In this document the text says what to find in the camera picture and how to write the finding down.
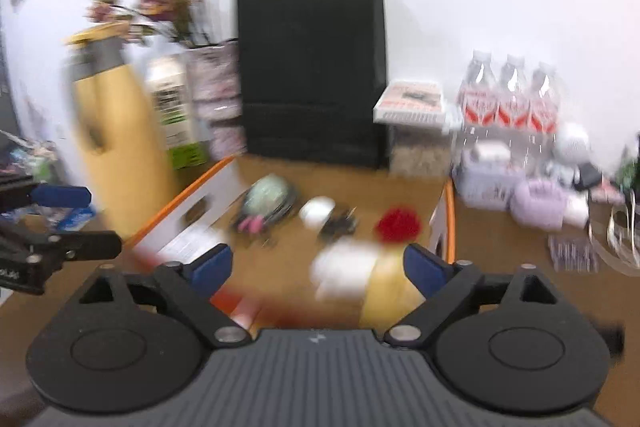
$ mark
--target green object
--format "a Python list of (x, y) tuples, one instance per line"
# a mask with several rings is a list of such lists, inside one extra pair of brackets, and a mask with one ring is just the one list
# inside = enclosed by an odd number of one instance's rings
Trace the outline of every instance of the green object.
[(207, 157), (199, 143), (174, 147), (169, 149), (169, 154), (171, 155), (171, 164), (174, 169), (194, 167), (207, 161)]

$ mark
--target purple object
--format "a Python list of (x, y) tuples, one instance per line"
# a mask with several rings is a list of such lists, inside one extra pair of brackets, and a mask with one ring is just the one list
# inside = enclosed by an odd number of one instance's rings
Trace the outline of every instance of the purple object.
[(545, 230), (562, 228), (567, 195), (560, 185), (533, 179), (518, 184), (511, 197), (513, 219), (527, 227)]

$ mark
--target yellow object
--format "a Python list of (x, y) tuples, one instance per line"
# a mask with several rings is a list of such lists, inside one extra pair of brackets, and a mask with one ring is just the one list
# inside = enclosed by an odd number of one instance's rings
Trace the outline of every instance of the yellow object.
[(178, 190), (152, 103), (122, 58), (122, 24), (96, 26), (68, 43), (78, 52), (72, 91), (90, 187), (108, 226), (126, 239)]
[(369, 277), (360, 327), (382, 334), (424, 302), (424, 297), (404, 275), (404, 247), (380, 256)]

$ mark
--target black circular joint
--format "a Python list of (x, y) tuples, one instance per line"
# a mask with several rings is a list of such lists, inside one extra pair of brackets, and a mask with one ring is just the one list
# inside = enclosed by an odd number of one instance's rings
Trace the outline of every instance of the black circular joint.
[(545, 415), (592, 401), (607, 377), (609, 351), (579, 315), (521, 303), (452, 324), (436, 342), (434, 361), (472, 402), (502, 413)]
[(71, 346), (71, 357), (86, 369), (115, 371), (136, 363), (145, 351), (144, 337), (133, 331), (113, 328), (82, 335)]
[(489, 352), (508, 367), (535, 371), (558, 362), (564, 355), (564, 344), (545, 330), (509, 328), (491, 337)]
[(101, 306), (63, 312), (31, 344), (27, 371), (48, 402), (77, 413), (127, 413), (190, 383), (203, 356), (193, 331), (137, 307)]

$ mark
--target gray ribbed panel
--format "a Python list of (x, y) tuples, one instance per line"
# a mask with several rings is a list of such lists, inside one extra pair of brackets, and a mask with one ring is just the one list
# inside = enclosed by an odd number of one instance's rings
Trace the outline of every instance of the gray ribbed panel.
[[(319, 336), (324, 339), (312, 341)], [(382, 346), (370, 331), (266, 330), (251, 346), (213, 354), (187, 389), (152, 409), (92, 418), (50, 408), (30, 426), (606, 427), (607, 423), (589, 410), (541, 420), (478, 409), (451, 394), (420, 354)]]

